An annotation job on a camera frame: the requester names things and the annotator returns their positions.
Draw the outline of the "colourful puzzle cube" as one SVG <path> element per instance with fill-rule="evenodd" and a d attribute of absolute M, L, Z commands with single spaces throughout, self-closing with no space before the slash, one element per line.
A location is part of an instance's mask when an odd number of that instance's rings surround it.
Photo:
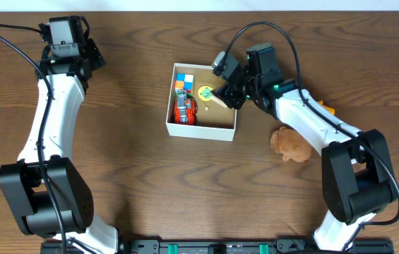
<path fill-rule="evenodd" d="M 178 73 L 174 81 L 175 91 L 186 90 L 187 94 L 193 94 L 194 75 Z"/>

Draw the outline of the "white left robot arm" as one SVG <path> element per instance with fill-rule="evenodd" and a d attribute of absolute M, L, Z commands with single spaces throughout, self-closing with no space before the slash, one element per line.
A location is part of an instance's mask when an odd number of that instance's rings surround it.
<path fill-rule="evenodd" d="M 92 72 L 105 64 L 90 38 L 53 39 L 37 65 L 38 101 L 17 161 L 0 187 L 20 231 L 60 242 L 58 253 L 118 253 L 119 233 L 94 212 L 93 195 L 71 161 L 73 132 Z"/>

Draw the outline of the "red toy car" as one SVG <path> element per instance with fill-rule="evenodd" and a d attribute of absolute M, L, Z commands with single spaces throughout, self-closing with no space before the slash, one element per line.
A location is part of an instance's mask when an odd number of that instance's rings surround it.
<path fill-rule="evenodd" d="M 174 122 L 193 126 L 196 124 L 197 105 L 193 97 L 186 90 L 177 90 L 174 104 Z"/>

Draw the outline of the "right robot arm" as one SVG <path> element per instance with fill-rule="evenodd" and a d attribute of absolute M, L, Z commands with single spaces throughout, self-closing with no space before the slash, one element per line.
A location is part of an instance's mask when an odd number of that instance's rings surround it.
<path fill-rule="evenodd" d="M 385 137 L 363 132 L 332 115 L 295 79 L 286 79 L 270 43 L 246 51 L 247 63 L 220 52 L 213 73 L 225 84 L 213 90 L 227 107 L 247 100 L 299 133 L 321 156 L 328 211 L 313 238 L 319 250 L 354 250 L 355 236 L 399 198 Z"/>

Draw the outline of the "yellow rattle drum toy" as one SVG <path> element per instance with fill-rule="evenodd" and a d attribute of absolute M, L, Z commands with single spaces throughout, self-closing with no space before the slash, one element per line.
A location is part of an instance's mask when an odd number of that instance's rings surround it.
<path fill-rule="evenodd" d="M 204 85 L 199 87 L 198 96 L 206 111 L 210 110 L 206 102 L 214 102 L 223 108 L 227 108 L 227 105 L 213 94 L 213 88 L 211 86 Z"/>

